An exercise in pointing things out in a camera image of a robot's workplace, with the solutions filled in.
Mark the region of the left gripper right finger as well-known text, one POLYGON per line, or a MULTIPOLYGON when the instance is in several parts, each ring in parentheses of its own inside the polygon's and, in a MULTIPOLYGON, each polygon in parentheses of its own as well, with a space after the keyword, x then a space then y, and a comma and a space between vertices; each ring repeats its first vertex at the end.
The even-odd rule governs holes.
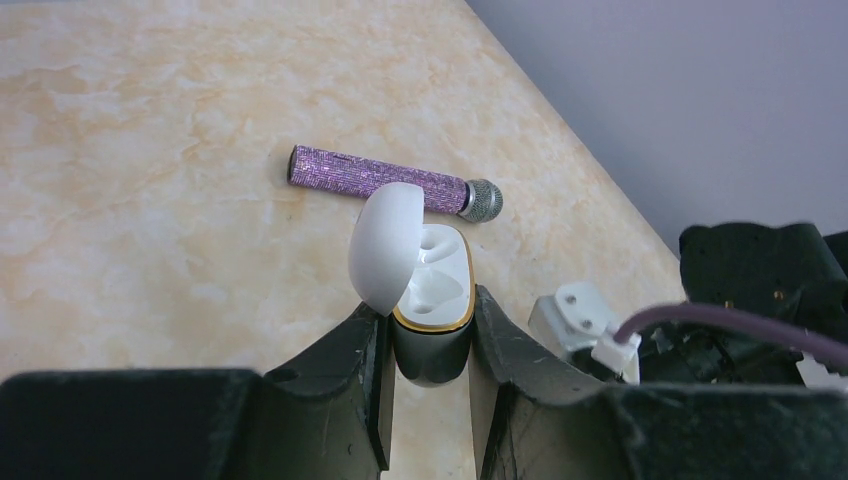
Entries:
POLYGON ((804 387, 605 383, 476 289, 468 360, 480 479, 843 479, 847 398, 804 387))

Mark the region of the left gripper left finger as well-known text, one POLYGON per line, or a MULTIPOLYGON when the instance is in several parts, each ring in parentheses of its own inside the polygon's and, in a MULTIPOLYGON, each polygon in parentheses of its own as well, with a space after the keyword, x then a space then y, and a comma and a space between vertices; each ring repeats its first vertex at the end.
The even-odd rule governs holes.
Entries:
POLYGON ((366 305, 284 364, 38 371, 1 385, 5 479, 376 479, 389 321, 366 305))

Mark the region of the white square earbud case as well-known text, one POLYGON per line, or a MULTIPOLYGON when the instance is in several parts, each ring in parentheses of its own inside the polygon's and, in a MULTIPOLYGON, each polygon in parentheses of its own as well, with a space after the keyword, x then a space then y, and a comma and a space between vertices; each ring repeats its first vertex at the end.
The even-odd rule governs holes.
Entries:
POLYGON ((455 380, 470 351, 476 286, 464 235, 424 220, 419 186, 390 183, 367 200, 348 252, 360 299, 388 317, 402 375, 420 387, 455 380))

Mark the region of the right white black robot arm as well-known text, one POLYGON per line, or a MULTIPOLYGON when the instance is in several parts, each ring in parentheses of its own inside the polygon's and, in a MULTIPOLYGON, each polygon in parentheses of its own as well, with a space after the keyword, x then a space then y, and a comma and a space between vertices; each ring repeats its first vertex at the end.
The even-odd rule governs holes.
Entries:
MULTIPOLYGON (((735 308, 847 340, 847 234, 811 223, 691 226, 679 237, 688 301, 735 308)), ((645 382, 844 388, 847 370, 727 329, 658 324, 639 350, 645 382)))

